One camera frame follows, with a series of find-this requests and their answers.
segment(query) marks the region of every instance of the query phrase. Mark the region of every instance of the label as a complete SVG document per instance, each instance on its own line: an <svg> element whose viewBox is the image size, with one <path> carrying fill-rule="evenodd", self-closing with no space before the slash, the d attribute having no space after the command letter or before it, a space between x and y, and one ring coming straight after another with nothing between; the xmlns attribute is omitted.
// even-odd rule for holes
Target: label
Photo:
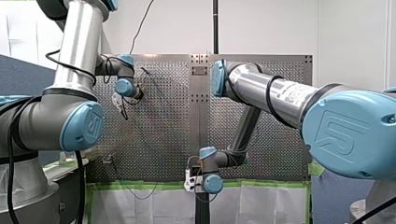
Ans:
<svg viewBox="0 0 396 224"><path fill-rule="evenodd" d="M306 97L312 94L316 88L305 86L292 81L285 81L285 86L277 94L277 98L291 105L301 106Z"/></svg>

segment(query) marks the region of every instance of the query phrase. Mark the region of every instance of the aluminum tube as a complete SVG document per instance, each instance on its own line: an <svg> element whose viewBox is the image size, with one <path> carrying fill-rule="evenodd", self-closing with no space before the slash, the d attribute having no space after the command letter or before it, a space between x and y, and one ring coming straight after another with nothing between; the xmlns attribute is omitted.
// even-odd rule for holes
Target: aluminum tube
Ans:
<svg viewBox="0 0 396 224"><path fill-rule="evenodd" d="M101 8L85 1L70 1L59 61L94 74L104 20ZM92 77L58 65L50 88L92 93Z"/></svg>
<svg viewBox="0 0 396 224"><path fill-rule="evenodd" d="M266 86L272 78L258 71L251 63L238 65L229 74L235 93L247 104L257 106L270 113L266 102ZM226 94L233 98L233 90L226 85ZM287 123L299 128L304 106L317 88L285 79L276 79L270 90L271 103L275 112Z"/></svg>
<svg viewBox="0 0 396 224"><path fill-rule="evenodd" d="M257 107L245 106L236 132L233 134L233 141L228 147L228 150L235 152L246 150L250 137L253 135L254 129L256 128L257 121L259 121L261 112L262 111Z"/></svg>

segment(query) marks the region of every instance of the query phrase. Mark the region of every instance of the metal frame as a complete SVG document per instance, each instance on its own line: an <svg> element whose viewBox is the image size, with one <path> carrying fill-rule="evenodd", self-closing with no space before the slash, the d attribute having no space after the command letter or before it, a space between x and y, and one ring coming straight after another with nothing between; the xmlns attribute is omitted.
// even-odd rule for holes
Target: metal frame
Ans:
<svg viewBox="0 0 396 224"><path fill-rule="evenodd" d="M151 141L151 136L158 135L158 132L156 132L155 129L166 129L161 126L161 123L147 122L142 125L145 126L145 131L143 133L135 131L134 124L131 121L123 120L117 109L115 107L113 108L112 105L108 103L108 101L111 101L110 98L111 93L113 92L113 82L115 81L115 79L111 79L110 84L108 84L107 86L99 81L98 85L94 88L94 90L95 94L99 98L99 102L101 102L105 107L106 127L104 138L102 139L101 144L99 144L99 146L97 147L99 157L96 161L90 162L87 173L88 181L107 182L118 179L115 175L114 168L109 164L102 163L103 158L105 158L109 154L114 153L114 160L119 161L118 166L120 172L123 173L123 179L150 181L183 180L187 158L191 155L198 155L198 151L201 147L207 147L209 144L212 143L211 137L209 136L211 134L210 111L212 106L218 103L218 101L215 101L210 93L210 69L213 62L220 59L225 59L239 62L265 63L269 66L272 66L269 67L270 70L278 69L278 71L275 71L275 73L287 73L290 70L290 72L295 73L299 76L299 81L302 81L304 84L312 84L312 58L310 57L311 56L309 55L135 55L134 58L136 61L135 70L137 82L143 80L142 78L139 78L143 74L142 71L140 71L141 69L139 66L141 66L141 64L147 63L150 64L151 70L156 70L152 71L153 73L163 72L164 77L170 77L170 84L160 83L159 85L176 86L179 84L177 80L178 78L183 78L184 81L188 79L187 89L182 88L181 91L179 89L176 92L177 95L173 96L175 98L175 102L180 101L184 105L175 105L175 107L172 109L172 111L176 112L179 108L188 109L188 118L185 119L183 117L184 119L182 119L182 121L187 122L187 125L184 123L180 124L180 121L178 123L178 125L182 125L183 127L188 126L188 129L183 129L184 132L188 132L186 133L188 137L183 136L184 140L181 140L181 142L183 142L181 146L187 146L188 148L169 148L171 146L171 143L166 143L166 141L172 141L171 137L169 138L170 140L164 140L162 144L153 143L153 145L161 147L159 148L159 150L165 149L165 153L172 152L169 155L162 155L163 163L159 164L156 158L160 155L150 153L147 148L142 148L142 145L139 145L139 141L142 141L141 138L143 136L150 136L148 138L148 141ZM166 91L172 90L171 88L168 88L168 86L163 86L163 88ZM145 91L147 97L150 96L149 89L145 89L143 91ZM141 105L138 105L136 107L128 106L127 110L130 113L130 117L135 116L134 119L138 119L139 116L142 116L143 113L155 114L155 112L150 111L154 107L149 107L148 105L149 102L143 102ZM241 113L243 106L238 105L235 102L226 102L225 105L229 106L232 109L235 109L233 119L227 120L227 122L230 122L230 124L227 123L227 127L230 128L234 126L236 128L236 124L239 119L237 116L237 114L239 113L238 110L239 107L241 107ZM170 116L169 118L172 121L175 121L177 118L181 118L181 116L179 115L172 115L172 112L169 111L166 111L165 115ZM262 115L262 121L259 123L259 126L265 128L268 123L276 127L275 130L281 130L282 133L278 134L279 138L277 139L277 141L279 139L281 139L282 141L283 139L288 139L288 137L290 137L290 134L292 134L293 136L293 141L299 138L299 134L297 133L297 131L288 130L281 124L276 124L276 121L274 121L270 115ZM223 137L226 139L232 136L224 135ZM276 145L282 146L282 141L276 142ZM290 144L295 146L299 150L299 153L302 153L302 155L300 155L301 159L298 161L293 161L292 163L286 165L289 167L289 170L300 169L301 172L292 173L292 175L270 175L270 173L260 174L260 170L249 170L246 166L242 166L238 168L237 172L232 169L222 170L221 175L225 178L256 178L289 181L306 180L309 178L307 164L311 162L311 157L307 150L302 150L302 147L304 147L302 141L296 141L299 142L288 142L288 146L290 146ZM273 150L271 153L275 153L276 155L279 155L279 157L280 155L288 157L289 152L282 151L282 148L279 148L277 151ZM264 167L266 169L277 169L280 166L280 164L278 166L274 165L274 161L266 161L265 158L260 164L257 164L257 160L254 161L254 158L252 158L253 156L255 156L254 152L252 151L249 154L251 160L253 161L253 164L256 164L256 167L260 165L260 167Z"/></svg>

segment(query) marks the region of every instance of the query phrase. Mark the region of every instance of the black cable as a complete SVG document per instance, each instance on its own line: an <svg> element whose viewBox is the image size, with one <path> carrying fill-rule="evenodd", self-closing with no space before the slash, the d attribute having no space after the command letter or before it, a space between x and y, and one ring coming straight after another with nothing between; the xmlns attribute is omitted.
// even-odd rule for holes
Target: black cable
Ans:
<svg viewBox="0 0 396 224"><path fill-rule="evenodd" d="M137 33L134 36L134 40L132 42L132 47L131 47L131 50L129 51L129 54L132 54L132 51L134 50L134 42L136 41L137 37L140 34L140 30L142 29L143 22L145 21L147 15L149 14L149 9L151 8L151 5L152 5L153 2L154 2L154 0L151 0L151 2L149 2L149 4L148 4L148 8L146 9L145 16L143 17L143 20L140 22L139 29L137 30Z"/></svg>
<svg viewBox="0 0 396 224"><path fill-rule="evenodd" d="M150 194L148 194L148 195L145 196L145 197L139 197L139 196L137 196L130 188L128 188L127 185L123 184L122 176L120 175L120 173L119 173L119 171L118 171L118 169L117 169L117 166L116 166L116 163L114 162L114 160L111 162L111 164L113 164L114 172L116 172L116 176L117 176L117 178L121 181L122 185L123 185L125 188L127 188L127 189L129 190L129 192L131 192L131 194L134 195L134 197L135 197L137 200L144 201L144 200L148 199L151 195L154 194L155 190L157 189L158 182L155 183L154 188L152 189L152 191L151 191Z"/></svg>
<svg viewBox="0 0 396 224"><path fill-rule="evenodd" d="M213 197L213 198L212 198L211 200L209 200L209 201L204 201L204 200L200 199L199 196L198 196L198 194L197 194L197 188L196 188L196 187L197 187L197 186L201 186L201 185L197 185L198 175L199 175L199 173L201 173L201 171L202 171L202 169L199 168L198 173L197 173L197 176L196 176L196 178L195 178L195 180L194 180L194 194L195 194L195 198L196 198L198 201L200 201L201 203L211 203L211 202L215 201L215 199L218 197L218 194L215 194L215 197Z"/></svg>
<svg viewBox="0 0 396 224"><path fill-rule="evenodd" d="M75 66L73 66L73 65L70 65L70 64L67 64L67 63L58 62L58 61L56 61L55 59L53 59L52 57L50 57L51 55L54 55L54 54L56 54L56 53L59 53L60 51L61 51L60 49L57 49L57 50L55 50L55 51L53 51L53 52L47 53L47 54L46 54L46 58L47 58L48 60L52 61L53 63L60 64L60 65L63 66L63 67L66 67L66 68L69 68L69 69L72 69L72 70L75 70L75 71L79 71L79 72L81 72L81 73L84 73L84 74L90 76L91 78L93 78L93 84L92 84L92 85L93 85L93 86L96 85L96 76L93 75L92 73L90 73L90 72L88 72L88 71L86 71L86 70L83 70L83 69L81 69L81 68L77 68L77 67L75 67Z"/></svg>
<svg viewBox="0 0 396 224"><path fill-rule="evenodd" d="M77 213L77 224L82 224L84 218L84 207L85 207L85 173L84 163L82 163L81 152L76 151L76 159L78 164L78 176L79 176L79 204Z"/></svg>
<svg viewBox="0 0 396 224"><path fill-rule="evenodd" d="M268 109L270 110L271 114L276 118L277 121L281 122L285 126L288 126L292 129L295 129L293 126L291 126L289 123L287 123L282 117L280 117L276 111L274 110L274 107L271 103L271 86L273 82L277 79L280 79L283 77L282 76L273 76L271 79L267 82L266 90L265 90L265 101L267 102Z"/></svg>
<svg viewBox="0 0 396 224"><path fill-rule="evenodd" d="M126 65L127 67L129 67L133 72L134 72L134 66L133 65L131 65L131 64L129 64L129 63L127 63L127 62L125 62L125 61L123 61L122 59L120 59L120 58L117 58L117 57L108 57L108 56L106 56L105 54L101 54L101 56L102 57L105 57L105 69L106 69L106 74L108 75L108 79L106 79L106 76L103 76L103 82L105 83L105 84L108 84L109 83L109 81L110 81L110 79L111 79L111 76L112 76L112 74L113 74L113 68L114 68L114 66L113 66L113 62L111 62L111 60L113 59L113 60L117 60L117 61L119 61L119 62L121 62L121 63L123 63L124 65Z"/></svg>
<svg viewBox="0 0 396 224"><path fill-rule="evenodd" d="M122 101L124 101L124 102L127 103L128 105L138 105L138 104L142 101L142 99L138 99L138 100L136 101L136 103L131 103L131 102L128 102L128 101L125 99L125 97L122 96Z"/></svg>
<svg viewBox="0 0 396 224"><path fill-rule="evenodd" d="M18 221L18 218L15 214L14 211L14 204L12 202L12 193L13 193L13 188L14 188L14 148L13 148L13 139L15 136L15 132L17 130L17 125L19 123L17 120L19 120L22 111L28 106L30 103L35 100L36 97L30 97L27 99L23 99L17 102L14 102L13 105L20 105L23 104L19 109L17 109L14 113L14 116L12 118L11 123L9 124L8 127L8 132L7 132L7 146L8 146L8 156L9 156L9 168L8 168L8 184L7 184L7 206L8 206L8 213L9 216L12 220L12 223L14 224L19 224L20 222Z"/></svg>
<svg viewBox="0 0 396 224"><path fill-rule="evenodd" d="M366 221L370 217L375 216L376 214L380 213L384 209L387 209L388 207L390 207L390 206L392 206L394 204L396 204L396 197L394 197L394 198L388 200L387 202L379 205L377 208L373 209L372 211L370 211L366 215L364 215L361 218L359 218L358 220L354 221L353 224L362 224L364 221Z"/></svg>

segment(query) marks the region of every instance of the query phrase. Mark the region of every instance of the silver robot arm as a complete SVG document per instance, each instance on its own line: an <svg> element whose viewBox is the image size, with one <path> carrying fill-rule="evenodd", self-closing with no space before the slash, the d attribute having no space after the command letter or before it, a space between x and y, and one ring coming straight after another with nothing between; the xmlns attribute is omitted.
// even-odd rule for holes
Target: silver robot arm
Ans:
<svg viewBox="0 0 396 224"><path fill-rule="evenodd" d="M255 63L218 61L211 90L246 105L233 141L225 150L200 150L204 190L219 193L220 167L242 165L261 111L298 129L309 152L326 169L347 177L396 176L396 100L391 91L354 89L340 84L314 88L273 76Z"/></svg>
<svg viewBox="0 0 396 224"><path fill-rule="evenodd" d="M92 92L95 76L117 76L115 92L142 97L131 55L98 54L102 22L117 9L113 1L37 3L64 30L64 39L53 84L42 96L0 97L0 222L6 224L59 223L58 186L48 184L37 151L79 151L97 143L104 112Z"/></svg>

